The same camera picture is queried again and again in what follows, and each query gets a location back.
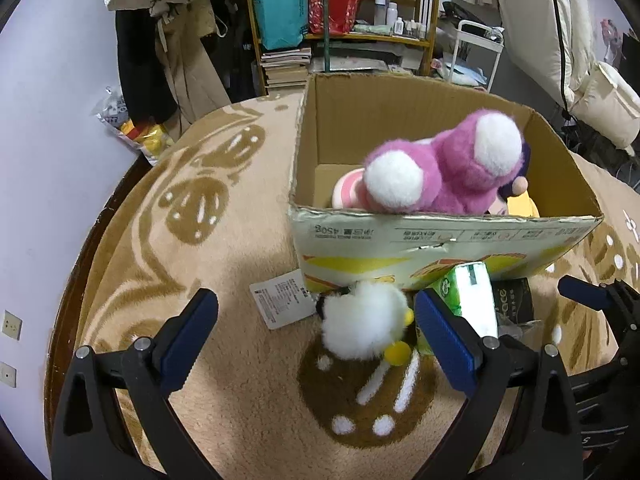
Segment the electrical socket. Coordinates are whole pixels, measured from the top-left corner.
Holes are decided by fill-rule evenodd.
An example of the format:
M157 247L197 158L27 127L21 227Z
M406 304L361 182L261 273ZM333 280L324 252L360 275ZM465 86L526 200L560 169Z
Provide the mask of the electrical socket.
M18 341L20 340L21 329L22 329L22 320L19 317L14 316L8 310L5 310L4 320L2 321L2 333Z
M0 383L15 388L15 368L0 361Z

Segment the brown blanket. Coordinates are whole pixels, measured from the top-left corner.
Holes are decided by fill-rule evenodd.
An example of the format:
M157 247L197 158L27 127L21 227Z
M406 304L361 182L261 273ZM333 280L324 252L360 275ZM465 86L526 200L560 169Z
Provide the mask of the brown blanket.
M220 318L170 400L225 479L409 479L463 401L437 362L413 360L386 374L378 362L341 362L322 350L316 317L270 332L249 294L251 283L296 267L286 214L299 100L259 98L209 114L136 186L98 248L77 345L124 349L206 286L218 295ZM640 199L577 163L605 221L530 279L544 339L559 342L574 373L610 358L616 345L602 314L558 297L558 278L637 287L640 272ZM130 400L120 399L143 459L158 467ZM509 395L479 464L491 460L512 403Z

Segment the silver bolt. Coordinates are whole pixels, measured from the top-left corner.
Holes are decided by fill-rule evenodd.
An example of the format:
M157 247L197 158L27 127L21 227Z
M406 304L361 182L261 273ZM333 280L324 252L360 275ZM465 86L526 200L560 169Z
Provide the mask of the silver bolt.
M482 344L489 350L495 350L496 348L498 348L498 346L500 346L500 341L498 341L495 337L488 335L482 338Z
M558 348L556 348L556 345L545 345L545 354L550 357L556 357L558 355Z
M78 359L84 359L89 355L89 347L81 346L78 350L76 350L76 357Z
M146 350L150 346L151 346L151 339L149 339L148 337L140 337L136 339L135 343L133 343L133 348L141 352L143 350Z

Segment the red bag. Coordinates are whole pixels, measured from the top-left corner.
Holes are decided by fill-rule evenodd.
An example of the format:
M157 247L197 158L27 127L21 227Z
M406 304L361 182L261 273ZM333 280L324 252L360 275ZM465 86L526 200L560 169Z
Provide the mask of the red bag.
M350 32L361 0L329 0L329 33ZM322 34L322 0L309 0L309 30Z

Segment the bottle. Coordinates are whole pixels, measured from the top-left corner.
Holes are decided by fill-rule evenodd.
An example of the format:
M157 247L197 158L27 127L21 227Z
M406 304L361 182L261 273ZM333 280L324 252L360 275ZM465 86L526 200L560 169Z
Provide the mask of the bottle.
M404 30L404 22L402 18L398 18L396 20L396 24L394 25L394 34L397 36L402 36L402 31Z
M373 16L374 25L385 25L386 23L386 0L376 1L376 13Z
M398 19L398 4L395 2L389 2L389 6L386 8L386 24L393 25Z

